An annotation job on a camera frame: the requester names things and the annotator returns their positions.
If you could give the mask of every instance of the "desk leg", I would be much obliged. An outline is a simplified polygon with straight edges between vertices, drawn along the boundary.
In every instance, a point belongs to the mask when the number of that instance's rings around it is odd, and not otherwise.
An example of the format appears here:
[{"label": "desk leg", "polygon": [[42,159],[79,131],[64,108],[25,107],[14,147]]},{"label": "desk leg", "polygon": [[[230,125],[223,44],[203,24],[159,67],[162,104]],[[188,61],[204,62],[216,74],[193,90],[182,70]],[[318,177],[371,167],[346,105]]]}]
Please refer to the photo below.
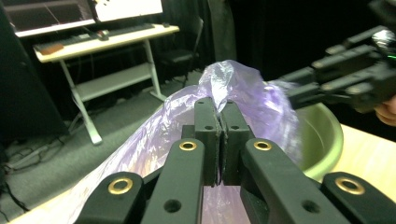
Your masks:
[{"label": "desk leg", "polygon": [[61,67],[64,70],[64,74],[66,75],[67,82],[69,83],[70,89],[73,93],[73,98],[75,103],[78,106],[79,111],[82,114],[84,119],[85,127],[87,128],[88,134],[90,135],[91,141],[94,145],[98,145],[102,142],[102,137],[100,136],[99,132],[96,130],[95,125],[93,124],[90,116],[88,115],[87,109],[85,109],[84,103],[82,102],[81,98],[79,97],[78,91],[76,90],[76,85],[73,82],[73,78],[70,76],[70,72],[67,69],[66,63],[64,60],[60,61]]},{"label": "desk leg", "polygon": [[160,89],[160,83],[158,81],[157,77],[157,71],[155,70],[155,63],[154,59],[152,58],[152,53],[151,53],[151,46],[149,44],[149,41],[146,39],[145,40],[145,50],[146,50],[146,55],[148,57],[148,63],[150,66],[150,74],[151,74],[151,80],[152,80],[152,85],[154,86],[154,91],[151,91],[151,95],[157,97],[158,99],[165,101],[166,96],[164,96],[161,93]]}]

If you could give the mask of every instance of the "translucent plastic wrap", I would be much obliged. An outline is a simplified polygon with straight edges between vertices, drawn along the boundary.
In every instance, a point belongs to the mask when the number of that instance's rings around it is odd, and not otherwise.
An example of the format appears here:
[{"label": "translucent plastic wrap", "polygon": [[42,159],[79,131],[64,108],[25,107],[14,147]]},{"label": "translucent plastic wrap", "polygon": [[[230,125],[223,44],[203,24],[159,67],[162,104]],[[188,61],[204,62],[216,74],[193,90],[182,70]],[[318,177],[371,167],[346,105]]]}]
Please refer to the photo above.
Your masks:
[{"label": "translucent plastic wrap", "polygon": [[[170,146],[180,139],[182,126],[193,124],[196,100],[211,97],[220,112],[227,100],[235,101],[257,137],[276,142],[290,158],[301,160],[298,119],[277,84],[263,84],[259,71],[225,61],[206,68],[197,86],[189,86],[166,99],[120,148],[77,183],[40,223],[73,223],[89,195],[106,176],[120,171],[148,175],[163,166]],[[203,223],[248,223],[239,187],[205,187]]]}]

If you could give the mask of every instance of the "monitor screen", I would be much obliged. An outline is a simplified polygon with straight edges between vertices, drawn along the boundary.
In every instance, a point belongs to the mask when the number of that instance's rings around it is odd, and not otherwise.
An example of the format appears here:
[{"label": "monitor screen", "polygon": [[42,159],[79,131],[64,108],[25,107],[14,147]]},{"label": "monitor screen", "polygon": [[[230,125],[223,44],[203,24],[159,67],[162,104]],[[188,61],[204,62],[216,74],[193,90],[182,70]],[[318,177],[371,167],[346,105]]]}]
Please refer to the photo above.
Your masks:
[{"label": "monitor screen", "polygon": [[17,36],[93,24],[87,0],[0,0]]},{"label": "monitor screen", "polygon": [[97,20],[114,21],[163,12],[161,0],[94,0]]}]

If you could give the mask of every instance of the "keyboard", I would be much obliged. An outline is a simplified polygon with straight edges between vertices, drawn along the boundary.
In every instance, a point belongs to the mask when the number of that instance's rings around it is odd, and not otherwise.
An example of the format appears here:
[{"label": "keyboard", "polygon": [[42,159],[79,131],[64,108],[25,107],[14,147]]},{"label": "keyboard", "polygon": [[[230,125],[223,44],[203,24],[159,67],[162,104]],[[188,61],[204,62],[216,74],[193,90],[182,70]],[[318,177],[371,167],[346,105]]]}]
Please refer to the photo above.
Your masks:
[{"label": "keyboard", "polygon": [[[129,34],[129,33],[136,32],[136,31],[152,29],[154,27],[155,26],[153,24],[145,23],[145,24],[130,26],[130,27],[121,28],[121,29],[117,29],[117,30],[111,30],[111,31],[108,31],[107,35],[108,36],[125,35],[125,34]],[[99,38],[99,36],[94,33],[85,34],[85,35],[76,35],[76,36],[72,36],[71,38],[68,38],[68,39],[56,40],[56,41],[53,41],[50,43],[45,43],[45,44],[37,44],[37,45],[34,45],[33,48],[37,51],[42,51],[43,49],[47,49],[47,48],[50,48],[55,45],[67,46],[67,45],[82,43],[82,42],[89,41],[89,40],[98,39],[98,38]]]}]

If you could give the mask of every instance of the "black office chair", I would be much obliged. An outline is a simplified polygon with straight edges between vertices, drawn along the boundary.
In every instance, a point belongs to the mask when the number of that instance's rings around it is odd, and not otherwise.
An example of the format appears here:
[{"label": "black office chair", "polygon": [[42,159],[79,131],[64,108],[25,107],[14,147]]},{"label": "black office chair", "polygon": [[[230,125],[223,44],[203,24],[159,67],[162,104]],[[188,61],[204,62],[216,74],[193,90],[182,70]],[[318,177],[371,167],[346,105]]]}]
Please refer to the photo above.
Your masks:
[{"label": "black office chair", "polygon": [[162,70],[160,79],[184,75],[183,87],[185,87],[189,72],[194,69],[194,63],[199,57],[197,48],[204,21],[198,16],[189,16],[181,18],[176,25],[180,31],[173,36],[172,49],[160,53],[157,57],[157,64]]}]

